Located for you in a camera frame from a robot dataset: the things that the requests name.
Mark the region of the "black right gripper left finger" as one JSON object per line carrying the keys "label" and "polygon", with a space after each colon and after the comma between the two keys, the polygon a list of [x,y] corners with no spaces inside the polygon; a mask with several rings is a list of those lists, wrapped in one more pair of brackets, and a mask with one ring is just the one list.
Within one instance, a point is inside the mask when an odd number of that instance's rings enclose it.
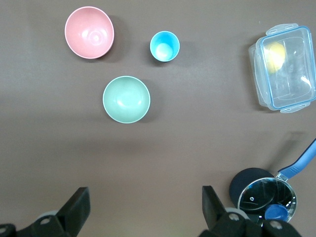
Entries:
{"label": "black right gripper left finger", "polygon": [[90,215],[88,187],[80,187],[56,214],[44,215],[28,227],[1,224],[2,237],[76,237]]}

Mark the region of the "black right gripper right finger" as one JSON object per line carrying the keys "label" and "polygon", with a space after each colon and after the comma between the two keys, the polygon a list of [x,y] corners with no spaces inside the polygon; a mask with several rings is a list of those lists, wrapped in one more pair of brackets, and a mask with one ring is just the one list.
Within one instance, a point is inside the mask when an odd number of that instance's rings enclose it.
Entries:
{"label": "black right gripper right finger", "polygon": [[225,208],[212,186],[202,187],[202,211],[208,229],[201,237],[299,237],[299,232],[281,220],[252,222],[245,212]]}

